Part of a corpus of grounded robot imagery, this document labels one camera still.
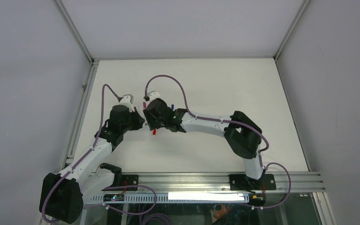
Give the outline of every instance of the glass panel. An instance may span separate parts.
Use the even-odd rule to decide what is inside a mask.
[[[279,202],[283,194],[266,194],[266,204]],[[128,211],[147,210],[152,204],[129,204]],[[112,206],[123,209],[123,204]],[[167,215],[173,225],[319,225],[320,220],[310,195],[291,194],[280,207],[273,209],[251,210],[250,207],[232,203],[188,203],[157,204],[149,213],[140,216],[127,216],[122,221],[122,214],[97,206],[88,210],[86,225],[140,225],[154,213]],[[155,214],[155,219],[162,220],[162,215]],[[150,220],[146,225],[166,225],[167,223]]]

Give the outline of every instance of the white tabletop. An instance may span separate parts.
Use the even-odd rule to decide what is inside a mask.
[[[308,171],[285,93],[273,59],[189,59],[100,61],[93,83],[75,157],[85,152],[98,130],[101,88],[109,84],[120,96],[132,94],[134,105],[143,107],[144,87],[153,76],[167,74],[183,85],[190,109],[210,115],[244,112],[263,131],[270,148],[263,164],[277,162],[289,171]],[[168,78],[151,82],[174,108],[184,108],[177,84]],[[116,98],[106,90],[104,119]],[[242,159],[224,138],[201,133],[172,133],[147,126],[124,135],[123,142],[104,162],[124,172],[241,172]]]

